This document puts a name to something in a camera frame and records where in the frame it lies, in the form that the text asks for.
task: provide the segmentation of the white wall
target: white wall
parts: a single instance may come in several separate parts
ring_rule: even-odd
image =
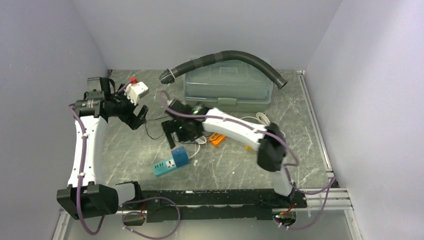
[[[0,239],[48,240],[74,160],[67,104],[107,68],[71,1],[0,5]]]
[[[365,239],[424,239],[424,1],[344,0],[306,69]]]
[[[304,70],[342,0],[73,0],[109,69],[241,50]]]

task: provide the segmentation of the plastic storage box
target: plastic storage box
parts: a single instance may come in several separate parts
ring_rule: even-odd
[[[183,96],[187,104],[205,104],[222,111],[263,112],[271,102],[272,92],[273,83],[265,74],[238,60],[204,66],[184,76]]]

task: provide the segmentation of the white cable tie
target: white cable tie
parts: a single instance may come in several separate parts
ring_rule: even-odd
[[[176,78],[175,78],[174,74],[172,73],[171,69],[168,68],[168,72],[172,75],[173,79],[175,80]]]

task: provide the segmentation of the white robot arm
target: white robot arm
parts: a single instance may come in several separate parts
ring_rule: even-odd
[[[89,78],[84,99],[70,106],[75,117],[75,156],[67,188],[58,190],[56,199],[76,220],[80,217],[113,214],[118,206],[135,199],[141,192],[138,183],[133,181],[115,187],[105,186],[101,168],[103,140],[109,117],[118,117],[133,130],[146,122],[149,109],[144,105],[137,115],[134,110],[139,99],[149,89],[143,82],[135,79],[131,81],[112,93],[110,83],[115,88],[113,80],[105,77]]]
[[[257,164],[269,172],[272,187],[277,194],[288,198],[294,194],[294,189],[283,169],[286,149],[263,133],[270,132],[283,139],[276,124],[271,123],[270,126],[255,124],[228,115],[218,108],[201,105],[191,107],[178,100],[170,101],[168,107],[181,114],[202,116],[195,119],[169,113],[173,119],[162,122],[162,128],[171,148],[175,147],[173,133],[176,133],[180,142],[193,141],[202,136],[203,131],[223,134],[257,151]]]

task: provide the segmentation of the black bracket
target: black bracket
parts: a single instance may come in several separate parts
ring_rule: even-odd
[[[56,199],[73,219],[79,219],[76,187],[57,190]],[[118,210],[118,193],[114,188],[101,184],[83,186],[81,187],[81,210],[84,218],[114,214]]]

